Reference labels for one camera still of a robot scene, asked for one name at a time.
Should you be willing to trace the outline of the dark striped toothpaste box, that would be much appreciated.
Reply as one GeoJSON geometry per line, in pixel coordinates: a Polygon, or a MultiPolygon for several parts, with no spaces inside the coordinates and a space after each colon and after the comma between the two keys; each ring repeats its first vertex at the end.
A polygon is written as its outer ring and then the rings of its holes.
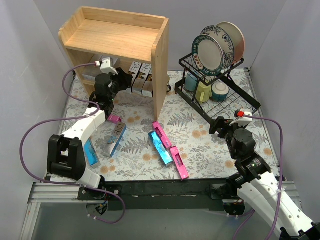
{"type": "Polygon", "coordinates": [[[148,78],[148,75],[152,69],[152,65],[150,63],[142,63],[139,69],[139,72],[134,80],[132,85],[132,92],[142,95],[143,86],[148,78]]]}

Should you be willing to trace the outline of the brown silver RO toothpaste box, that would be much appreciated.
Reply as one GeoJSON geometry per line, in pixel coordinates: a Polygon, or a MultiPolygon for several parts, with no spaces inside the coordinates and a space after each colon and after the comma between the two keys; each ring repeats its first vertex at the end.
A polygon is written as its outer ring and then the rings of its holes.
{"type": "Polygon", "coordinates": [[[142,87],[142,95],[146,97],[153,97],[153,82],[152,82],[152,69],[150,69],[146,81],[142,87]]]}

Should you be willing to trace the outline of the silver blue RO toothpaste box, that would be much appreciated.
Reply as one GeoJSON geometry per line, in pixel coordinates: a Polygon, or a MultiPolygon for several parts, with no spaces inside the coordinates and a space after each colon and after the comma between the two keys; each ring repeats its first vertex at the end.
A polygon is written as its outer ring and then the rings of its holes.
{"type": "Polygon", "coordinates": [[[103,156],[113,157],[126,129],[127,125],[123,122],[118,122],[115,125],[111,136],[106,141],[106,145],[101,152],[103,156]]]}

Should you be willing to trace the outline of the cyan toothpaste box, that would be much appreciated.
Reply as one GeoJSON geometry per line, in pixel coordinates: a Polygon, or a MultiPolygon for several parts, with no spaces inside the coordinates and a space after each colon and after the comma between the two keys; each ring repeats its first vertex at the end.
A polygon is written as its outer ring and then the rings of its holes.
{"type": "Polygon", "coordinates": [[[162,144],[160,138],[158,137],[155,131],[151,131],[149,134],[149,139],[152,142],[153,146],[155,147],[156,151],[158,152],[163,164],[168,167],[172,162],[173,159],[165,149],[164,145],[162,144]]]}
{"type": "Polygon", "coordinates": [[[90,138],[86,141],[83,149],[88,165],[94,169],[100,167],[101,163],[90,138]]]}

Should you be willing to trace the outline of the silver black RO toothpaste box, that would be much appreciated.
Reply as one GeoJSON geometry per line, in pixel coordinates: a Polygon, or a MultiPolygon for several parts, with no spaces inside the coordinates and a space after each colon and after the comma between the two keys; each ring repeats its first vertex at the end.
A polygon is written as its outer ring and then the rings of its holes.
{"type": "Polygon", "coordinates": [[[129,70],[128,70],[128,74],[129,75],[132,75],[132,79],[131,79],[131,84],[130,84],[130,87],[128,89],[126,89],[126,92],[131,94],[132,93],[132,86],[137,78],[137,75],[140,71],[142,67],[142,63],[141,62],[137,62],[137,61],[134,61],[132,62],[129,70]]]}

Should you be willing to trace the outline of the white toothpaste box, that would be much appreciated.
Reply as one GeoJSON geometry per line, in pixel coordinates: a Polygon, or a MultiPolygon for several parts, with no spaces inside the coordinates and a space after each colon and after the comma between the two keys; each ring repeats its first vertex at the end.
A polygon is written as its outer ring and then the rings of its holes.
{"type": "Polygon", "coordinates": [[[111,66],[113,68],[116,69],[120,66],[121,60],[119,58],[112,57],[110,60],[111,60],[111,66]]]}

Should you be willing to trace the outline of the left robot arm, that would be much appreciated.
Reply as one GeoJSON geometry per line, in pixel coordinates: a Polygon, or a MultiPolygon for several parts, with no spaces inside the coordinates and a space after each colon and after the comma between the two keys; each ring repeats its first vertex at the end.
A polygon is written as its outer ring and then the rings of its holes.
{"type": "Polygon", "coordinates": [[[61,135],[52,135],[48,141],[47,171],[90,187],[95,200],[106,196],[101,176],[87,167],[84,146],[94,131],[107,121],[114,109],[114,98],[120,91],[131,87],[133,76],[122,68],[116,74],[101,73],[95,77],[95,90],[91,93],[84,118],[78,120],[61,135]]]}

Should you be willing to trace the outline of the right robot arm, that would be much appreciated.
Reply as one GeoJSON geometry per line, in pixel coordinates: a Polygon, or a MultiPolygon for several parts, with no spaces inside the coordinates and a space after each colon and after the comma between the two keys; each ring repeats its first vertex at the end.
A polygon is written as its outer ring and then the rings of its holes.
{"type": "Polygon", "coordinates": [[[235,112],[235,120],[219,116],[210,123],[209,133],[224,139],[237,173],[226,179],[225,191],[232,199],[248,203],[270,226],[269,239],[318,240],[319,223],[311,220],[282,187],[283,178],[276,178],[270,166],[255,151],[256,141],[247,126],[255,118],[250,112],[235,112]]]}

